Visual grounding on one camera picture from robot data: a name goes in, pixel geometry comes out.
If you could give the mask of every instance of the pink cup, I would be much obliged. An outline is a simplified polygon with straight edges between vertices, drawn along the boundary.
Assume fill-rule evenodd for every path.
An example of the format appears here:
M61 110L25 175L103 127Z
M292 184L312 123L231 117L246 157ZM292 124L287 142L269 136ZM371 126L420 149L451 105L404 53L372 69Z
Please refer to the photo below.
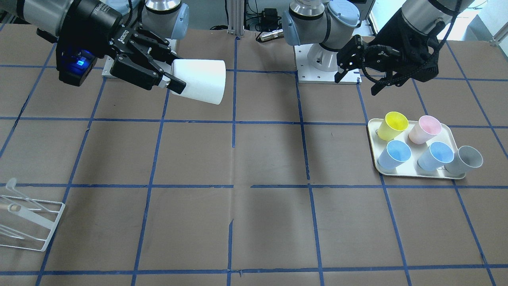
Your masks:
M441 133L441 122L430 115L424 115L409 132L409 139L415 144L423 144L439 133Z

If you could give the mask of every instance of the white wall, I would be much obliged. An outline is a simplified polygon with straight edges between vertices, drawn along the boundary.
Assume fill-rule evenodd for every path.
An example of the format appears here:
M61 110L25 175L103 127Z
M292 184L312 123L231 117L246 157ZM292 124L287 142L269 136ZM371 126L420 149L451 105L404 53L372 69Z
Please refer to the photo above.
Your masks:
M495 35L508 22L508 1L489 0L488 4L481 10L478 17L489 29L490 34ZM508 54L508 39L500 44L505 54Z

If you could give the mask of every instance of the gray cup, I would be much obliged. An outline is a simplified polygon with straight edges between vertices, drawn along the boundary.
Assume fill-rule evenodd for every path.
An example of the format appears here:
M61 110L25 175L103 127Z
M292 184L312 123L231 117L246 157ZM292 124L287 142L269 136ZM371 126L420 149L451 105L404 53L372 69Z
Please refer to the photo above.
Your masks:
M469 170L481 167L483 164L482 155L471 146L462 146L455 153L455 158L452 162L446 164L444 167L452 174L464 174Z

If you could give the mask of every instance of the yellow cup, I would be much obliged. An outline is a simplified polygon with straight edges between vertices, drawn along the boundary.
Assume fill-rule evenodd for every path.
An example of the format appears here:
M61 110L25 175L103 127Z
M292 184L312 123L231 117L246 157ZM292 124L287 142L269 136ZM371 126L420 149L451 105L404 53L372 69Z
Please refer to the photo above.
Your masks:
M377 130L377 135L385 141L390 141L406 130L408 125L409 122L402 113L392 111L386 114L385 119Z

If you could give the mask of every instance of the silver cylinder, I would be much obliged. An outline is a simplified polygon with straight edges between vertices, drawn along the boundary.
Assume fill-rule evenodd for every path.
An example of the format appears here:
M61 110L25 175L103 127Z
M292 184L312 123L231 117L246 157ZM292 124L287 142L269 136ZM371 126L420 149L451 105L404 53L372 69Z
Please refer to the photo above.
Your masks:
M464 11L474 0L463 0L460 12ZM443 6L455 11L457 0L439 0ZM440 21L448 24L452 16L436 8L428 0L407 0L402 5L402 16L406 23L421 34L428 35Z
M289 8L298 15L319 16L325 11L325 5L321 0L293 0Z
M145 6L156 11L168 11L181 3L181 0L148 0Z
M25 0L23 16L27 22L37 26L41 30L58 36L72 1Z

